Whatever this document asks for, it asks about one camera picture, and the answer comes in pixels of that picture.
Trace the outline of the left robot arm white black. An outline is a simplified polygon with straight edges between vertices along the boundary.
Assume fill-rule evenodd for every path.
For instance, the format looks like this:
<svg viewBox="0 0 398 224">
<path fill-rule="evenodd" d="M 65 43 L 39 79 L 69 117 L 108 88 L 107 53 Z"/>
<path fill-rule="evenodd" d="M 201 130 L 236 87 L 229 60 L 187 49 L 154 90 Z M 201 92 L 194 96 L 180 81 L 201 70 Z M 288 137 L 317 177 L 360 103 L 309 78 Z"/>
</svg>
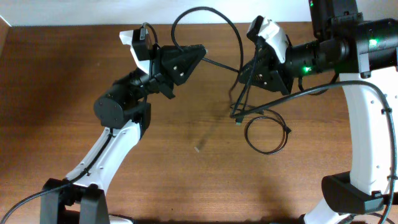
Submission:
<svg viewBox="0 0 398 224">
<path fill-rule="evenodd" d="M 108 211 L 106 193 L 122 161 L 150 125 L 147 97 L 174 97 L 206 55 L 203 45 L 131 46 L 136 69 L 116 80 L 94 103 L 104 127 L 83 160 L 63 180 L 49 179 L 40 201 L 41 223 L 134 223 Z"/>
</svg>

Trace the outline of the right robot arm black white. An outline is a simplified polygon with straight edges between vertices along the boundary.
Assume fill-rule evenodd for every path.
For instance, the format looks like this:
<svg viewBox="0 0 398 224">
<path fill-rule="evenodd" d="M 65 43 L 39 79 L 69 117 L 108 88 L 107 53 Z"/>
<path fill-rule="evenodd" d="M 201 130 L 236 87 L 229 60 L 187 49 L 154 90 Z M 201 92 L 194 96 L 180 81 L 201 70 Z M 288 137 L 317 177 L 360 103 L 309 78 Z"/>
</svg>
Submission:
<svg viewBox="0 0 398 224">
<path fill-rule="evenodd" d="M 247 31 L 256 53 L 240 72 L 245 86 L 296 98 L 295 79 L 334 71 L 332 82 L 299 95 L 341 87 L 348 105 L 352 167 L 322 179 L 323 197 L 299 223 L 349 223 L 397 204 L 397 21 L 365 21 L 355 1 L 310 1 L 315 40 L 292 45 L 284 30 L 256 17 Z"/>
</svg>

